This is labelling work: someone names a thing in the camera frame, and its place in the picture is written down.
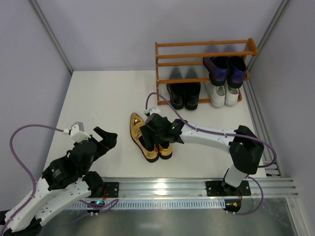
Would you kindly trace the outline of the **gold loafer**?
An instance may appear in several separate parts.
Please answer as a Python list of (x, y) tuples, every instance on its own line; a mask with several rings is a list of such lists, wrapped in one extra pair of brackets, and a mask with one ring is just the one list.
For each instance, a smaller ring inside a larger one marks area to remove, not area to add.
[(162, 144), (157, 145), (158, 148), (158, 156), (163, 160), (170, 159), (173, 154), (172, 146), (169, 142), (164, 142)]
[(132, 113), (130, 116), (130, 136), (134, 143), (140, 148), (145, 159), (150, 162), (158, 160), (158, 149), (150, 140), (148, 144), (145, 143), (145, 136), (148, 136), (146, 131), (141, 129), (145, 128), (145, 122), (137, 113)]

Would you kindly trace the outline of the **black patent loafer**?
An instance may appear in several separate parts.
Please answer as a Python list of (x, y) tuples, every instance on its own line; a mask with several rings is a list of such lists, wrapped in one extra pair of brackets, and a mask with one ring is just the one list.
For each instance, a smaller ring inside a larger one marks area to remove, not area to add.
[[(181, 80), (182, 74), (179, 68), (173, 67), (170, 74), (170, 80)], [(184, 84), (182, 83), (172, 83), (166, 85), (167, 90), (170, 95), (170, 103), (176, 109), (180, 110), (184, 107)]]
[[(185, 79), (196, 79), (197, 73), (193, 67), (189, 67), (186, 72)], [(197, 109), (199, 103), (199, 95), (201, 91), (200, 82), (185, 83), (185, 108), (193, 111)]]

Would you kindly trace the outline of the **white sneaker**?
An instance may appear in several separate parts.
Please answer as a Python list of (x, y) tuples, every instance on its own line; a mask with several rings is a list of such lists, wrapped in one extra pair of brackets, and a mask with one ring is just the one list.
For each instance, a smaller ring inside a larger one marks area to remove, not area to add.
[(224, 85), (225, 89), (225, 104), (234, 106), (238, 102), (239, 91), (237, 88), (231, 88), (227, 83)]
[(220, 108), (225, 104), (225, 89), (224, 86), (214, 86), (211, 82), (205, 82), (205, 90), (208, 94), (211, 104), (214, 107)]

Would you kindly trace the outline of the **purple loafer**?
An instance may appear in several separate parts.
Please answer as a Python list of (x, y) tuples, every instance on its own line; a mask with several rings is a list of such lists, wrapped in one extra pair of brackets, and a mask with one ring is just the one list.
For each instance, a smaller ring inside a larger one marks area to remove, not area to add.
[(203, 65), (208, 70), (212, 85), (220, 87), (225, 84), (228, 76), (228, 62), (226, 56), (203, 57)]
[(239, 89), (247, 76), (247, 68), (241, 56), (228, 56), (227, 84), (233, 89)]

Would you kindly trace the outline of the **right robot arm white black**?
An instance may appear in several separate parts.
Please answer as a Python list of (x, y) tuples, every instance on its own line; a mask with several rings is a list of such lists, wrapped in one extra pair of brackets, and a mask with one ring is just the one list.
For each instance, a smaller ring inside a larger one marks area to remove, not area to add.
[(140, 130), (144, 132), (146, 144), (198, 144), (227, 152), (231, 156), (232, 165), (224, 174), (221, 187), (228, 196), (239, 194), (243, 179), (256, 174), (264, 151), (264, 145), (243, 125), (225, 132), (202, 128), (181, 119), (170, 122), (166, 117), (153, 113)]

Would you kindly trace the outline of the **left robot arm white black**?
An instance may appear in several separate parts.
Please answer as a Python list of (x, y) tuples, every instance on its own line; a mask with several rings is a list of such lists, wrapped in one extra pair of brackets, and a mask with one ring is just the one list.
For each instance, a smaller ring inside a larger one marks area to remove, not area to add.
[(54, 131), (68, 135), (74, 141), (74, 147), (65, 156), (53, 160), (39, 180), (35, 180), (17, 156), (13, 139), (9, 141), (14, 158), (31, 178), (32, 190), (17, 206), (1, 211), (2, 236), (36, 236), (45, 224), (69, 205), (103, 193), (102, 177), (90, 168), (116, 146), (118, 135), (95, 127), (94, 132), (101, 137), (98, 141), (84, 131), (80, 122), (70, 129), (54, 128)]

